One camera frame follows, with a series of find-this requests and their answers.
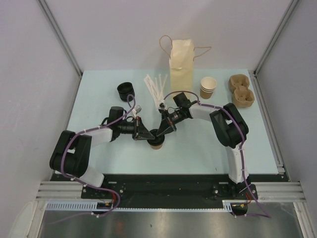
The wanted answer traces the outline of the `black plastic cup lid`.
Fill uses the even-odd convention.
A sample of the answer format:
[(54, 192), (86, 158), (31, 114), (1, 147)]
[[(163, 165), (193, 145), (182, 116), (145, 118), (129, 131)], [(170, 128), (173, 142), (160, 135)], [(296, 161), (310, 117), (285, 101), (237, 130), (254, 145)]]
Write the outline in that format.
[(158, 129), (152, 129), (150, 130), (150, 133), (155, 137), (154, 139), (148, 139), (147, 142), (151, 145), (151, 146), (160, 146), (164, 143), (165, 141), (165, 136), (164, 135), (160, 135), (157, 136), (157, 131)]

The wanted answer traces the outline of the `brown paper coffee cup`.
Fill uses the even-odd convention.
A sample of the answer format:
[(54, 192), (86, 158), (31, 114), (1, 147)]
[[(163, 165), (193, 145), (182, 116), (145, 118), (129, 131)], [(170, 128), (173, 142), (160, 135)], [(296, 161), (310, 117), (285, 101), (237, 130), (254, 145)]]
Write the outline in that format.
[(160, 145), (151, 145), (151, 148), (154, 149), (154, 150), (158, 150), (158, 149), (160, 149), (162, 146), (163, 146), (163, 144), (160, 144)]

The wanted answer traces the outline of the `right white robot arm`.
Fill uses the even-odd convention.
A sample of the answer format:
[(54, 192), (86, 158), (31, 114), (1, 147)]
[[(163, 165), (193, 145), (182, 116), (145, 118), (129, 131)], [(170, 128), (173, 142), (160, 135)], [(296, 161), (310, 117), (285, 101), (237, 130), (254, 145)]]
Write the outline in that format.
[(245, 185), (248, 182), (244, 145), (249, 133), (249, 128), (233, 103), (223, 107), (201, 103), (197, 98), (190, 101), (185, 91), (176, 91), (173, 97), (177, 109), (169, 113), (164, 101), (158, 106), (161, 114), (161, 122), (157, 130), (157, 137), (176, 131), (176, 124), (185, 119), (202, 119), (212, 123), (215, 134), (221, 145), (226, 147), (229, 173), (232, 184), (229, 185), (229, 195), (234, 199), (240, 199), (246, 194)]

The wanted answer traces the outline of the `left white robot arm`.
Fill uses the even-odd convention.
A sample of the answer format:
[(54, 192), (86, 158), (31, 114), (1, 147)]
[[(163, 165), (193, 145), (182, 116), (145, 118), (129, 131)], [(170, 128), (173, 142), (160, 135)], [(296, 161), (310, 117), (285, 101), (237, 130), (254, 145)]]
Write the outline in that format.
[(95, 130), (89, 129), (77, 135), (64, 130), (55, 146), (50, 159), (50, 168), (79, 179), (92, 186), (98, 198), (109, 194), (109, 185), (104, 183), (105, 176), (89, 166), (91, 148), (114, 141), (121, 134), (131, 134), (134, 140), (154, 140), (154, 135), (146, 129), (139, 116), (131, 121), (124, 118), (124, 108), (111, 107), (108, 117)]

